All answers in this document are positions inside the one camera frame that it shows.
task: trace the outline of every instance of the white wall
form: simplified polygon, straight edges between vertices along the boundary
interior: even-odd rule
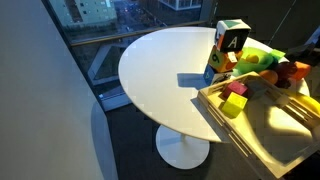
[[[0,22],[0,179],[117,179],[104,113],[42,2],[0,1]]]

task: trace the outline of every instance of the white round table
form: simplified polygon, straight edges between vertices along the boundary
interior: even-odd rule
[[[215,29],[169,28],[133,42],[119,63],[119,78],[133,104],[161,124],[156,145],[161,157],[180,169],[200,165],[209,142],[229,142],[196,97],[206,87],[203,73],[214,45]],[[248,38],[244,46],[272,49]],[[294,90],[309,95],[305,81]]]

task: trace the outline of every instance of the floor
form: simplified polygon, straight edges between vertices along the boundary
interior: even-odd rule
[[[311,95],[320,102],[320,67],[315,67],[306,77]],[[207,159],[200,166],[180,170],[168,165],[155,146],[159,124],[146,117],[133,104],[106,113],[120,180],[258,180],[259,177],[231,144],[211,143]],[[320,155],[315,153],[287,174],[287,180],[314,179],[320,165]]]

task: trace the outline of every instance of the green block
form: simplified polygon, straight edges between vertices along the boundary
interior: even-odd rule
[[[274,57],[276,57],[278,60],[280,58],[282,58],[286,53],[282,52],[282,51],[279,51],[279,50],[276,50],[276,49],[273,49],[270,54]]]
[[[224,103],[222,111],[232,117],[237,117],[246,105],[247,100],[247,98],[232,92]]]

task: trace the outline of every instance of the table leg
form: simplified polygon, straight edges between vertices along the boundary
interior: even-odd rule
[[[156,145],[161,157],[171,166],[192,169],[208,156],[209,142],[183,135],[164,126],[156,134]]]

